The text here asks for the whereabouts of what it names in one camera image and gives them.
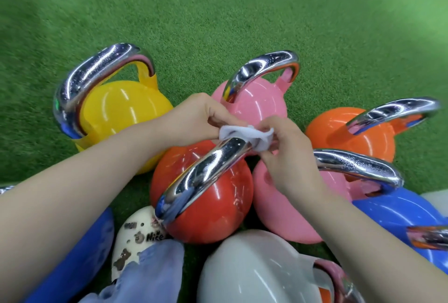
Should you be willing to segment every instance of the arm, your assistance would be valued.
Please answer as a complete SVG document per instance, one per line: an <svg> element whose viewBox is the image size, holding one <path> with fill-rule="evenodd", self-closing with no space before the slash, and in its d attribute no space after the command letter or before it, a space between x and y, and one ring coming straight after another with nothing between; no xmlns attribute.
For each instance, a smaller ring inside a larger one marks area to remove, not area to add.
<svg viewBox="0 0 448 303"><path fill-rule="evenodd" d="M171 146L216 139L223 124L244 125L209 96L193 95L164 116L130 126L4 193L2 298L19 301L45 278L148 159Z"/></svg>
<svg viewBox="0 0 448 303"><path fill-rule="evenodd" d="M277 189L316 229L367 302L442 302L448 277L354 205L328 190L309 139L289 119L271 117L279 152L263 152Z"/></svg>

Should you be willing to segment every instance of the person's right arm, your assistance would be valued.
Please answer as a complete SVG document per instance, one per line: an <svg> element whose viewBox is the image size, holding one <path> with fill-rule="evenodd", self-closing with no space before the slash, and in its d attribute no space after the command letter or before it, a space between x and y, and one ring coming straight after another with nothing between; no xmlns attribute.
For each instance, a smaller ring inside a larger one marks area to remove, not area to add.
<svg viewBox="0 0 448 303"><path fill-rule="evenodd" d="M276 135L278 153L260 156L277 189L319 233L367 302L446 301L448 276L331 192L296 124L273 116L258 128L273 128Z"/></svg>

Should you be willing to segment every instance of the white cloth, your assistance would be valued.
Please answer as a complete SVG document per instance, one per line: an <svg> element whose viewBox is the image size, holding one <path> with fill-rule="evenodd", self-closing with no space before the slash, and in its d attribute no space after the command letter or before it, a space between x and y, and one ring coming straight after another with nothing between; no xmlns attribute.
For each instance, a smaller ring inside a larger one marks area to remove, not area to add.
<svg viewBox="0 0 448 303"><path fill-rule="evenodd" d="M220 129L220 140L237 137L252 144L252 149L255 152L267 150L272 143L274 137L274 129L271 128L268 132L256 130L253 126L223 126Z"/></svg>

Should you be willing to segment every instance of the green floor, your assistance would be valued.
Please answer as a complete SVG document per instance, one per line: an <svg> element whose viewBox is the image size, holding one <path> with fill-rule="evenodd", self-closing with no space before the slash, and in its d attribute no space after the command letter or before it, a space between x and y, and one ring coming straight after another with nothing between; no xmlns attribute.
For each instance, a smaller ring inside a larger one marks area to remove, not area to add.
<svg viewBox="0 0 448 303"><path fill-rule="evenodd" d="M304 128L338 106L448 95L447 0L1 0L0 183L25 179L74 154L52 117L56 84L115 42L151 52L163 93L177 105L211 92L250 58L289 49L300 77L285 99ZM448 187L448 115L397 138L395 164L418 193ZM148 204L150 175L112 203L117 229ZM262 228L253 211L244 228ZM295 245L331 257L323 245ZM179 302L191 302L216 245L186 246ZM109 262L89 290L110 278Z"/></svg>

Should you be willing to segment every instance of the blue fabric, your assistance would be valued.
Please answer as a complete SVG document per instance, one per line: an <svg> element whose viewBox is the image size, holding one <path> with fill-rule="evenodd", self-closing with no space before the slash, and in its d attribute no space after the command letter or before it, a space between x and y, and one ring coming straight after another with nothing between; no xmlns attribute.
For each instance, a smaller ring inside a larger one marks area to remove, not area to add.
<svg viewBox="0 0 448 303"><path fill-rule="evenodd" d="M173 239L151 245L139 255L140 264L130 262L118 278L97 294L79 303L176 303L182 283L184 246Z"/></svg>

